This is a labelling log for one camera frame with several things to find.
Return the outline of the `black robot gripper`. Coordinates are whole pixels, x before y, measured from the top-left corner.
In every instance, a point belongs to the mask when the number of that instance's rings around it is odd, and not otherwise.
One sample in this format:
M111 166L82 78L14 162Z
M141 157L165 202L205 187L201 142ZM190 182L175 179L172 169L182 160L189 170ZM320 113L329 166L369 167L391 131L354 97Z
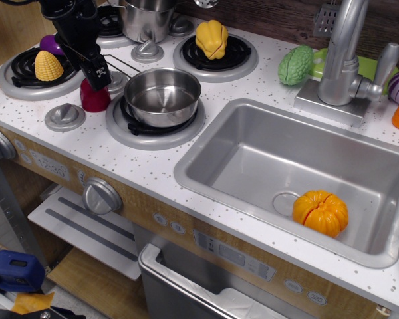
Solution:
M75 70L83 71L94 91L111 81L107 62L100 55L96 40L100 31L95 1L54 1L53 25L57 42Z

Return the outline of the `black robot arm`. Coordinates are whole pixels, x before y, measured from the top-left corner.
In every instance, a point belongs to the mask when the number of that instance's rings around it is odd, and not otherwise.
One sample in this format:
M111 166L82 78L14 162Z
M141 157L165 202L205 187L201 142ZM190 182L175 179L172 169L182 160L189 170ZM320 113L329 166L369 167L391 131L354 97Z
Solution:
M43 17L52 21L55 40L72 67L81 70L91 88L111 83L110 71L96 43L101 22L95 1L41 1Z

